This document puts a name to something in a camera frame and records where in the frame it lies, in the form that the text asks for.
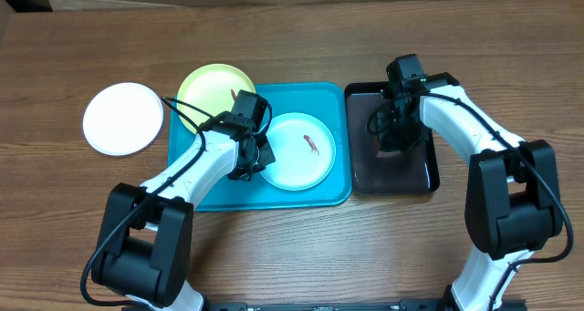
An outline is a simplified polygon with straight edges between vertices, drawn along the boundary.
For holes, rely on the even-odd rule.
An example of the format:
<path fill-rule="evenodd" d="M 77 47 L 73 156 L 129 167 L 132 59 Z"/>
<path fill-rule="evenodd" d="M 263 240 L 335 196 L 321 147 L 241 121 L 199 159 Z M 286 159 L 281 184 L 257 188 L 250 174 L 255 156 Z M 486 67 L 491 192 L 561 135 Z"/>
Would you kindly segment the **green orange sponge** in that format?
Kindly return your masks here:
<path fill-rule="evenodd" d="M 391 155 L 402 151 L 402 143 L 394 137 L 386 139 L 374 139 L 375 156 L 378 158 L 390 157 Z"/>

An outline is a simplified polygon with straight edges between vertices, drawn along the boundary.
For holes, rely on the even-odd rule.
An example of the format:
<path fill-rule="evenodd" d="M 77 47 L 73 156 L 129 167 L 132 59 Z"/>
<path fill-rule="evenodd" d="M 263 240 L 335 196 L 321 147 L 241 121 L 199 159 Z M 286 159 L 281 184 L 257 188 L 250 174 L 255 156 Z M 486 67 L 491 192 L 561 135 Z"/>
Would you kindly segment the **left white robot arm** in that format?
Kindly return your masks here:
<path fill-rule="evenodd" d="M 193 213 L 223 177 L 250 180 L 273 162 L 262 113 L 225 111 L 196 126 L 192 145 L 167 169 L 140 186 L 120 183 L 109 193 L 99 239 L 80 279 L 120 294 L 131 310 L 202 310 L 203 296 L 188 283 Z"/>

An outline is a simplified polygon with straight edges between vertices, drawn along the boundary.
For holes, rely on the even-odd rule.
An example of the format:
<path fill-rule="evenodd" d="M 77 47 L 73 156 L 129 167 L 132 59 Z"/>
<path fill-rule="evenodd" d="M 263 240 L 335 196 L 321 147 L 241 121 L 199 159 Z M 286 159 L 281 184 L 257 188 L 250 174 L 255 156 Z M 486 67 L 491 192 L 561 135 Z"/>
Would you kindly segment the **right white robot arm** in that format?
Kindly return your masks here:
<path fill-rule="evenodd" d="M 559 194 L 553 148 L 526 141 L 478 108 L 448 73 L 390 74 L 367 128 L 392 150 L 437 132 L 468 166 L 464 220 L 473 248 L 445 290 L 445 310 L 502 310 L 523 264 L 565 259 L 574 232 Z"/>

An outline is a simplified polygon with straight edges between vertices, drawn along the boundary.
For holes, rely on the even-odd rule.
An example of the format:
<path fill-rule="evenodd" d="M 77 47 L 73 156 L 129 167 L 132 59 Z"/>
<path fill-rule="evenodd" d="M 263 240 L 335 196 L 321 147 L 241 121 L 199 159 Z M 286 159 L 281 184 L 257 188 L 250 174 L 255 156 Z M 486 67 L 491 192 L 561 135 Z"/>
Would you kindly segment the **light blue plate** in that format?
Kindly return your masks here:
<path fill-rule="evenodd" d="M 272 119 L 266 134 L 275 161 L 261 171 L 273 186 L 291 192 L 315 187 L 332 171 L 336 143 L 316 117 L 290 112 Z"/>

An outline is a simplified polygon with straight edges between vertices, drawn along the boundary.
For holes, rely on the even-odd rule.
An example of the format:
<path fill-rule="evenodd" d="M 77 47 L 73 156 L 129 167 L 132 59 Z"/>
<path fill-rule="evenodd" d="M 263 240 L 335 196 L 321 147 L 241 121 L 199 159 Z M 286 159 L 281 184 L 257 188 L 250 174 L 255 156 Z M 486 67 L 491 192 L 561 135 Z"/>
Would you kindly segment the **white pink-rimmed plate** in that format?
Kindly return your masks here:
<path fill-rule="evenodd" d="M 101 90 L 85 109 L 82 130 L 87 143 L 109 156 L 127 156 L 147 148 L 164 119 L 159 96 L 150 88 L 122 82 Z"/>

